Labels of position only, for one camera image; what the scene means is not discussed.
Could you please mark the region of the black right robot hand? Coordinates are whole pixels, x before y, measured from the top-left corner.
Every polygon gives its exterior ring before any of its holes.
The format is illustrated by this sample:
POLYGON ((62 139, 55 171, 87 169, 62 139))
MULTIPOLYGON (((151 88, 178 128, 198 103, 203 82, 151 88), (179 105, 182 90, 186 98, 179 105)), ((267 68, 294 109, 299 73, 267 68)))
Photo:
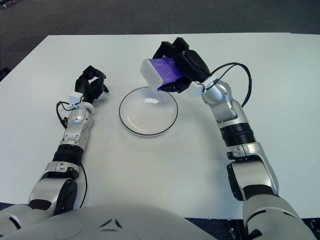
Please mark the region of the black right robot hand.
POLYGON ((202 83, 210 75, 206 63, 182 37, 173 43, 163 41, 151 63, 162 80, 157 89, 163 92, 181 93, 191 82, 202 83))

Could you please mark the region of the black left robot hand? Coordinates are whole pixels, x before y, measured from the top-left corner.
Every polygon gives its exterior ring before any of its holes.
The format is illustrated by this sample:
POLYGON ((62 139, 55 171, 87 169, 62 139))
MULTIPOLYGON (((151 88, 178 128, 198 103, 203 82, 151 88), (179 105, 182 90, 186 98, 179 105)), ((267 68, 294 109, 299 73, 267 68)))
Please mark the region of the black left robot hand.
POLYGON ((104 81, 106 75, 100 70, 89 65, 75 82, 75 92, 83 94, 83 101, 92 104, 100 95, 109 90, 104 81))

